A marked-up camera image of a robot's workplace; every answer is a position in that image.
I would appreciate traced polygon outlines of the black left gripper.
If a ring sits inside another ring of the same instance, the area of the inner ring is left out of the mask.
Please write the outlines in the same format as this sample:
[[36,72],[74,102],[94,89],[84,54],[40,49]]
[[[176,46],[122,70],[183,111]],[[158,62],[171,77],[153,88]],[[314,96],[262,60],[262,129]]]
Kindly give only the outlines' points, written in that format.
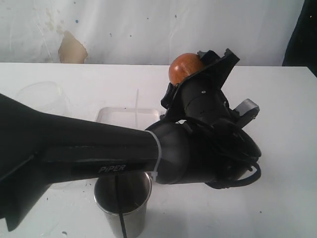
[[212,50],[198,51],[197,54],[205,68],[186,77],[179,84],[168,84],[160,101],[166,109],[161,118],[190,117],[206,124],[226,119],[235,123],[237,113],[230,109],[221,88],[240,59],[230,49],[226,49],[221,57]]

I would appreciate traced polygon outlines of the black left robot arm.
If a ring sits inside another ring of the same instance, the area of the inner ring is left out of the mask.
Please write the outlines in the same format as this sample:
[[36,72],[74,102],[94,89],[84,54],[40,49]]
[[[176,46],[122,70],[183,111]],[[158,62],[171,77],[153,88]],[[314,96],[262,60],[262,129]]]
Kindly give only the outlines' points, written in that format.
[[238,57],[185,53],[169,67],[161,105],[145,130],[55,116],[0,97],[0,216],[15,230],[53,183],[152,173],[160,184],[223,189],[261,177],[261,151],[243,130],[260,108],[231,109],[222,87]]

